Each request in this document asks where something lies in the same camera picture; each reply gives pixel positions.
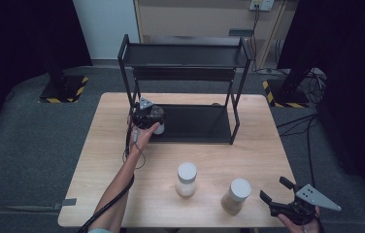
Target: white wall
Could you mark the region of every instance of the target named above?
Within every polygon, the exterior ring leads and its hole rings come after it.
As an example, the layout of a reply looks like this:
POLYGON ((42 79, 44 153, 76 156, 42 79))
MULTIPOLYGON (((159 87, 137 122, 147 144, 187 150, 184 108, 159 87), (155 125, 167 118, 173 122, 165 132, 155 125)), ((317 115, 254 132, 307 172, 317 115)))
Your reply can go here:
POLYGON ((74 0, 91 59, 116 59, 124 34, 139 42, 134 1, 74 0))

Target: forearm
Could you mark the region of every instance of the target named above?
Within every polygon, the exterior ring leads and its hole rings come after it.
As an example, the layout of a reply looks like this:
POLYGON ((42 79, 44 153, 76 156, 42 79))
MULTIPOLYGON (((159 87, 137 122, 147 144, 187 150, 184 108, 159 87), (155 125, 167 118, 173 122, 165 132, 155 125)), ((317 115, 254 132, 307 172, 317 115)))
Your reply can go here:
MULTIPOLYGON (((98 203, 95 212, 101 210, 101 208, 107 205, 128 186, 132 179, 132 176, 134 175, 134 170, 139 158, 139 150, 137 150, 136 147, 132 147, 130 149, 127 160, 119 169, 113 181, 110 183, 103 196, 101 197, 101 200, 98 203)), ((108 209, 104 214, 98 217, 91 224, 89 229, 104 228, 112 232, 119 232, 123 215, 125 213, 127 199, 128 192, 125 193, 110 209, 108 209)))

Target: yellow black caution tape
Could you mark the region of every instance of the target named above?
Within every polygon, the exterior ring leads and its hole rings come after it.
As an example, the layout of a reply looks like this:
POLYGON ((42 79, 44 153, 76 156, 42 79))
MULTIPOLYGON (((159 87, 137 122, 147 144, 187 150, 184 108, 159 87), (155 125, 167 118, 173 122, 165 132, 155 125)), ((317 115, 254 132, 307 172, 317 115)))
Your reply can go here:
POLYGON ((262 85, 264 86, 265 93, 267 94, 267 100, 271 107, 310 108, 310 106, 305 103, 279 103, 279 102, 276 102, 268 83, 266 81, 264 81, 262 83, 262 85))
POLYGON ((75 103, 80 99, 81 94, 83 93, 83 89, 85 88, 86 82, 88 82, 88 78, 84 77, 83 82, 77 90, 77 94, 75 97, 71 98, 40 98, 38 102, 40 103, 75 103))

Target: black curtain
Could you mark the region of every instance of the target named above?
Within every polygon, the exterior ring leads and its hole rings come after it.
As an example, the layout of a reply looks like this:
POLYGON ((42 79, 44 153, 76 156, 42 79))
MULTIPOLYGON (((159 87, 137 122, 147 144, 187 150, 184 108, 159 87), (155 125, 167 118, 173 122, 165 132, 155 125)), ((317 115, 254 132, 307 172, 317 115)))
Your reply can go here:
POLYGON ((48 63, 60 69, 91 65, 72 0, 0 0, 0 110, 13 86, 48 72, 28 23, 48 42, 48 63), (29 13, 29 21, 17 6, 29 13))
POLYGON ((365 179, 365 2, 300 0, 278 67, 301 64, 325 73, 320 116, 337 155, 365 179))

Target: grey carpet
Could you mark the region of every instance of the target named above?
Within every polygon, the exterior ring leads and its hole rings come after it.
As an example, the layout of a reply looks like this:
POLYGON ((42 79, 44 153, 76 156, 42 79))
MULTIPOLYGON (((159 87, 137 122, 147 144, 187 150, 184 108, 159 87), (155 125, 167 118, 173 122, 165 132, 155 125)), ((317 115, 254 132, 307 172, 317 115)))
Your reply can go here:
MULTIPOLYGON (((49 80, 47 75, 20 83, 4 103, 0 113, 0 206, 50 207, 63 200, 101 94, 124 91, 120 72, 115 68, 80 67, 66 73, 89 78, 77 103, 38 103, 49 80)), ((262 82, 268 78, 280 79, 249 74, 243 93, 265 94, 262 82)), ((145 92, 225 93, 227 90, 221 83, 146 82, 141 86, 145 92)), ((314 114, 315 105, 308 109, 271 108, 271 111, 279 125, 314 114)), ((292 132, 304 131, 306 127, 304 123, 292 132)), ((282 137, 299 184, 311 182, 306 137, 305 133, 282 137)), ((326 232, 365 232, 364 181, 347 175, 339 166, 319 122, 311 128, 310 139, 316 188, 343 208, 341 212, 321 209, 326 232)), ((0 211, 0 232, 76 231, 58 226, 57 215, 0 211)), ((287 231, 263 228, 259 232, 287 231)))

